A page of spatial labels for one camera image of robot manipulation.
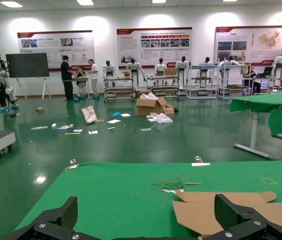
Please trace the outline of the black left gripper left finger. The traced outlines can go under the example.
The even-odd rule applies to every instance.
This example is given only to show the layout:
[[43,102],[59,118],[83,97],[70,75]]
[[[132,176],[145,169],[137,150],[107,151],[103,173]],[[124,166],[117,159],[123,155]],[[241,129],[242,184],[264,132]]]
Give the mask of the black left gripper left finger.
[[43,211],[30,224],[8,233],[1,240],[94,240],[93,236],[75,232],[78,199],[71,196],[60,207]]

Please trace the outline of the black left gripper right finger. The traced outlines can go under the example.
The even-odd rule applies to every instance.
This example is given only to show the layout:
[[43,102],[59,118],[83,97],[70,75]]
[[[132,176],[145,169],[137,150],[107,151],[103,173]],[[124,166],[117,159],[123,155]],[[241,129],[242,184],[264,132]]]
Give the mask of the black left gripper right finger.
[[282,203],[275,198],[272,193],[205,193],[197,202],[197,232],[215,240],[282,240]]

